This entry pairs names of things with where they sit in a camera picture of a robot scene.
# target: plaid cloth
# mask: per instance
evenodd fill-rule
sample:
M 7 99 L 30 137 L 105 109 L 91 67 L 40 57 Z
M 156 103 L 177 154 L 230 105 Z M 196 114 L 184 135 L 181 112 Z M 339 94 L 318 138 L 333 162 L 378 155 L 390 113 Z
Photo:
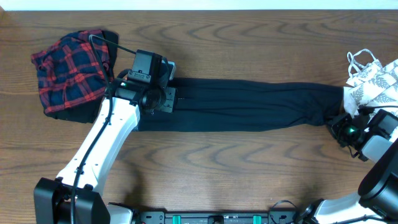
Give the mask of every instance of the plaid cloth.
M 104 95 L 104 74 L 88 42 L 90 34 L 103 38 L 101 30 L 74 32 L 62 37 L 47 50 L 32 54 L 45 114 L 72 108 Z M 109 73 L 107 45 L 97 39 L 93 42 Z

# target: wood grain surface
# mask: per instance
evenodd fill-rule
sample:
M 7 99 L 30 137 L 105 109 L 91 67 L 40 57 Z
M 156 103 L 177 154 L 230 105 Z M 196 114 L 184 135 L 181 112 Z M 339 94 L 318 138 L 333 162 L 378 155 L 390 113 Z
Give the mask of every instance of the wood grain surface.
M 33 189 L 54 178 L 91 124 L 48 118 L 30 55 L 69 32 L 107 29 L 177 64 L 177 77 L 342 86 L 348 51 L 398 58 L 396 11 L 7 12 L 0 22 L 0 223 L 35 223 Z M 115 73 L 132 65 L 118 52 Z M 261 133 L 132 133 L 104 201 L 136 208 L 267 210 L 355 192 L 372 167 L 326 127 Z

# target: black pants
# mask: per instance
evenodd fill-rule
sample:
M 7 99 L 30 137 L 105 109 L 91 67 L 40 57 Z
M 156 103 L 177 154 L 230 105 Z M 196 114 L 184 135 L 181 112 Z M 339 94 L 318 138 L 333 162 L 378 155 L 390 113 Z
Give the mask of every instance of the black pants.
M 314 83 L 175 78 L 174 113 L 143 115 L 139 131 L 267 131 L 325 124 L 337 115 L 343 88 Z

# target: white patterned cloth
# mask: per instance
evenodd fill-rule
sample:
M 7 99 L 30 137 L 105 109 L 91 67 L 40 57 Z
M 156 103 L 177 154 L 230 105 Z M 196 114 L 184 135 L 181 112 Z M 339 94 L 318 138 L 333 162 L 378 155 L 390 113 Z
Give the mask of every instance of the white patterned cloth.
M 361 65 L 355 60 L 355 56 L 362 52 L 371 54 L 373 62 Z M 358 114 L 360 105 L 366 106 L 398 106 L 398 59 L 386 65 L 384 68 L 381 62 L 374 57 L 368 49 L 360 50 L 356 54 L 348 52 L 349 78 L 347 84 L 353 87 L 344 87 L 344 109 L 347 113 Z M 384 110 L 398 116 L 398 108 L 383 108 Z M 370 114 L 371 118 L 379 111 L 375 109 Z M 398 128 L 392 133 L 390 141 L 398 138 Z

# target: dark garment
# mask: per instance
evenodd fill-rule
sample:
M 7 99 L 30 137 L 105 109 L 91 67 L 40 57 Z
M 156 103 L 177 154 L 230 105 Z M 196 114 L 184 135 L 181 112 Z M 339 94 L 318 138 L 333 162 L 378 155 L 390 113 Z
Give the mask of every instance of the dark garment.
M 325 124 L 338 114 L 343 88 L 314 83 L 175 78 L 174 113 L 143 115 L 139 131 L 267 131 Z
M 37 69 L 39 95 L 44 113 L 55 119 L 92 123 L 104 95 L 105 81 L 88 42 L 90 34 L 118 43 L 109 31 L 79 31 L 62 37 L 48 50 L 32 55 Z M 116 61 L 116 47 L 93 39 L 96 51 L 110 79 Z

